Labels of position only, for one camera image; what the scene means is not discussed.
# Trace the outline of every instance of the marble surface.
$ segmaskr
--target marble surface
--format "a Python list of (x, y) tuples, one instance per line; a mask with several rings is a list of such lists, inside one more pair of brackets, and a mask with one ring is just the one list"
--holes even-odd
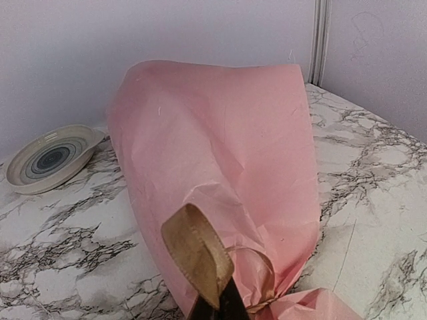
[[(427, 319), (427, 146), (307, 85), (322, 237), (293, 291), (334, 290), (364, 319)], [(136, 228), (109, 141), (60, 188), (0, 176), (0, 319), (182, 319)]]

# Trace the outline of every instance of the wall seam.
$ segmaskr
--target wall seam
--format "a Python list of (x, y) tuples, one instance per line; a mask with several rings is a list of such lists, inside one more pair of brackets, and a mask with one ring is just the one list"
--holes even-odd
[(332, 0), (316, 0), (312, 60), (308, 82), (319, 86), (322, 83), (328, 47), (330, 8)]

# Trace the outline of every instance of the plate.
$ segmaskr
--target plate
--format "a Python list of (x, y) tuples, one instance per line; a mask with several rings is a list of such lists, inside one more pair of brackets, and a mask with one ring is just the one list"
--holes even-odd
[(24, 195), (52, 190), (78, 174), (104, 133), (85, 125), (50, 131), (26, 145), (5, 165), (12, 189)]

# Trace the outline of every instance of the ribbon loop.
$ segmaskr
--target ribbon loop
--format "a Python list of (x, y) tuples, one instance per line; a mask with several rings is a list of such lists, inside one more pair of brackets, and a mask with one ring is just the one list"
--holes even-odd
[(219, 310), (220, 295), (232, 278), (234, 266), (200, 209), (185, 205), (161, 226), (161, 235), (185, 278), (207, 303)]
[(233, 247), (227, 248), (227, 252), (233, 252), (233, 251), (236, 252), (240, 250), (247, 250), (247, 251), (251, 251), (252, 253), (255, 253), (262, 260), (263, 264), (266, 266), (266, 269), (268, 270), (268, 274), (264, 278), (264, 282), (260, 289), (261, 291), (260, 301), (255, 305), (250, 305), (249, 307), (246, 308), (248, 310), (248, 313), (255, 314), (259, 310), (269, 305), (271, 302), (278, 299), (274, 292), (274, 282), (276, 277), (274, 274), (274, 267), (270, 259), (266, 255), (264, 255), (261, 251), (258, 251), (249, 247), (242, 247), (242, 246), (233, 246)]

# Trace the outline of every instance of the pink tissue paper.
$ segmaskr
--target pink tissue paper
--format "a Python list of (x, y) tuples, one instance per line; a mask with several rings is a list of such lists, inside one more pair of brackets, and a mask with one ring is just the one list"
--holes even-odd
[[(277, 299), (256, 319), (361, 319), (328, 290), (286, 295), (316, 246), (320, 218), (299, 66), (140, 63), (127, 72), (108, 127), (143, 238), (184, 314), (195, 292), (166, 251), (160, 227), (193, 203), (226, 247), (271, 260)], [(245, 305), (261, 303), (262, 262), (248, 250), (231, 256)]]

